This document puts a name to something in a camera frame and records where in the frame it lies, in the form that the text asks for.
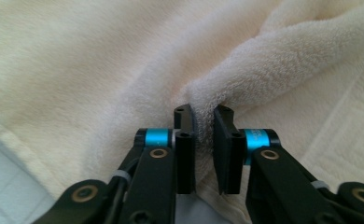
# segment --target white towel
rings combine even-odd
[[[55,196],[107,180],[139,128],[199,122],[198,193],[218,196],[211,111],[275,129],[333,190],[364,182],[364,1],[0,1],[0,139]]]

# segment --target towel fold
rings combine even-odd
[[[218,196],[212,111],[271,128],[332,189],[364,182],[364,1],[0,2],[0,139],[54,197],[117,169],[139,128],[198,121],[198,193]]]

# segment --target screw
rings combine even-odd
[[[130,216],[130,223],[150,224],[154,223],[152,215],[147,211],[137,211]]]

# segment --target black plastic bracket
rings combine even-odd
[[[195,123],[190,105],[174,111],[175,152],[177,164],[177,193],[190,194],[195,190]]]
[[[214,165],[219,194],[240,193],[246,158],[246,137],[233,124],[234,112],[223,105],[214,110]]]
[[[168,147],[144,150],[127,192],[119,223],[174,223],[175,153]]]

